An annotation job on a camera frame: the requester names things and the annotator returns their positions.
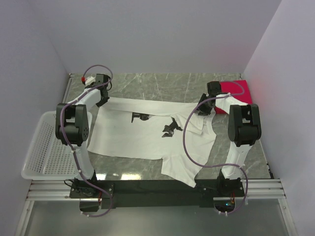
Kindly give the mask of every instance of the gray marble surface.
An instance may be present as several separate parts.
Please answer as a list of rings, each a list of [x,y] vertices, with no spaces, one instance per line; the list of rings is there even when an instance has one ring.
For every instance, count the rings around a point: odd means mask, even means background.
[[[76,98],[84,89],[81,74],[72,74],[66,102]],[[137,73],[115,74],[110,97],[145,99],[169,102],[198,102],[206,92],[209,81],[239,80],[240,74],[203,74],[203,73]],[[90,112],[93,115],[92,128],[95,124],[98,107]],[[207,165],[225,163],[230,140],[227,135],[227,115],[215,115],[212,126],[217,134]],[[172,179],[161,174],[162,160],[143,160],[123,157],[109,157],[89,152],[91,164],[98,179]],[[251,148],[245,161],[245,170],[249,178],[270,178],[267,162],[260,141]],[[214,179],[219,168],[203,168],[197,179]]]

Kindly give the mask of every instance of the gray floor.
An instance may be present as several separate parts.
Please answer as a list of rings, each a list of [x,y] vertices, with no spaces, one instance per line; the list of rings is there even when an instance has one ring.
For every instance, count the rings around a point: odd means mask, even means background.
[[[278,200],[249,200],[228,217],[212,208],[133,207],[87,219],[78,202],[35,202],[26,236],[287,236]]]
[[[66,101],[77,97],[84,89],[81,74],[72,74]],[[202,73],[140,73],[115,74],[110,97],[146,99],[170,102],[198,102],[206,92],[209,81],[239,80],[240,74],[202,74]],[[98,108],[94,106],[92,131]],[[217,134],[207,165],[225,163],[230,146],[227,136],[227,115],[215,115],[213,130]],[[162,160],[143,160],[122,157],[108,157],[89,152],[90,160],[100,179],[171,179],[162,175]],[[245,170],[249,178],[270,178],[266,159],[260,141],[252,147],[245,161]],[[216,179],[219,168],[203,168],[196,179]]]

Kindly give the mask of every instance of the white fabric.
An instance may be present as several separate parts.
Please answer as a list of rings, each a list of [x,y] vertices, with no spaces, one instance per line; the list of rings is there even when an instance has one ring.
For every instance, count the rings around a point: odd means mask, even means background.
[[[175,103],[125,98],[110,98],[98,111],[88,151],[107,156],[163,159],[162,171],[195,187],[194,177],[201,167],[193,164],[183,148],[183,132],[164,137],[165,125],[172,118],[184,128],[188,115],[197,103]],[[146,121],[134,118],[132,112],[150,114]],[[191,157],[200,164],[208,161],[216,135],[212,130],[214,111],[207,117],[194,114],[189,121],[186,144]]]

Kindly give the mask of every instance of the white plastic basket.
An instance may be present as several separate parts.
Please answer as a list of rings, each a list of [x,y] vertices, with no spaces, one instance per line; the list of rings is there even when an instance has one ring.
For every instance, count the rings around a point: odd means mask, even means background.
[[[89,128],[92,114],[88,112]],[[76,167],[69,146],[55,136],[56,111],[44,113],[32,138],[22,177],[33,180],[66,180],[76,176]]]

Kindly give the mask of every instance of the white wall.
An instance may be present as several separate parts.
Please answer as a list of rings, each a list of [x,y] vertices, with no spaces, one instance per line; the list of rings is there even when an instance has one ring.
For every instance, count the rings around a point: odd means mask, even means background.
[[[264,150],[302,236],[315,229],[314,9],[314,0],[283,0],[245,70]]]
[[[0,4],[0,235],[14,235],[30,181],[21,177],[36,124],[62,99],[66,70],[28,2]]]
[[[29,0],[66,69],[243,72],[281,0]]]

